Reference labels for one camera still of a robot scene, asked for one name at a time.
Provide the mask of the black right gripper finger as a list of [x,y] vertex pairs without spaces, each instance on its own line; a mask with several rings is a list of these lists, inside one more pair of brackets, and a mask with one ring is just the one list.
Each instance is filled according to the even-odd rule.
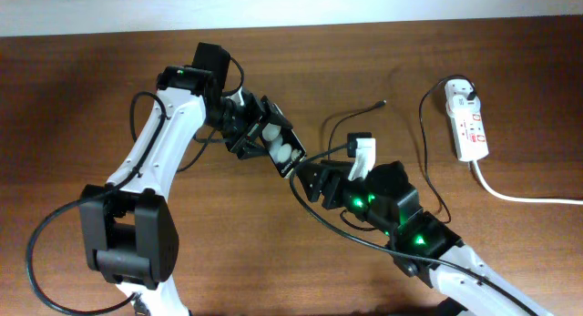
[[340,163],[334,160],[320,160],[319,162],[310,162],[303,165],[297,172],[299,179],[316,179],[318,177],[327,177],[331,170],[338,167]]
[[303,179],[303,189],[310,202],[323,199],[323,203],[342,202],[342,179],[338,175],[311,174]]

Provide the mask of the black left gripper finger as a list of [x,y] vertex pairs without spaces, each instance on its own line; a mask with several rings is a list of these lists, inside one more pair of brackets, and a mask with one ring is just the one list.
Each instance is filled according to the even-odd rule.
[[264,146],[256,142],[246,141],[241,145],[236,155],[239,160],[244,160],[249,158],[266,157],[269,155],[269,152]]
[[280,126],[286,129],[293,129],[292,123],[282,114],[279,107],[272,103],[267,96],[263,96],[261,98],[261,103],[266,110],[266,123]]

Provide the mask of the black smartphone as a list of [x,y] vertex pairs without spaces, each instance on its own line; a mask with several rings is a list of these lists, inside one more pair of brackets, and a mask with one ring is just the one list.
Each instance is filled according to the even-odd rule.
[[268,124],[261,132],[261,142],[282,178],[288,178],[306,156],[304,146],[291,128]]

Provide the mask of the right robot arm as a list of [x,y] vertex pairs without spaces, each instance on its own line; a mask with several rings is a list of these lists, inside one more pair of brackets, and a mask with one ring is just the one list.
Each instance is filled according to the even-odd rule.
[[423,209],[401,162],[348,178],[351,163],[309,163],[297,173],[310,202],[342,209],[381,231],[381,247],[410,278],[445,295],[438,315],[546,315],[547,309],[491,269],[463,239]]

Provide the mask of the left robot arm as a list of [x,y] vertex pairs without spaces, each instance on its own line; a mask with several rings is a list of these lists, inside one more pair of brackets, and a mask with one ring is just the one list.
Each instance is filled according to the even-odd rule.
[[123,164],[105,185],[88,185],[82,192],[87,265],[124,292],[137,313],[190,313],[172,277],[179,235],[168,198],[201,127],[221,133],[228,151],[240,159],[269,157],[283,178],[306,155],[291,122],[267,97],[243,87],[225,91],[232,61],[221,46],[199,43],[190,65],[166,67],[148,121]]

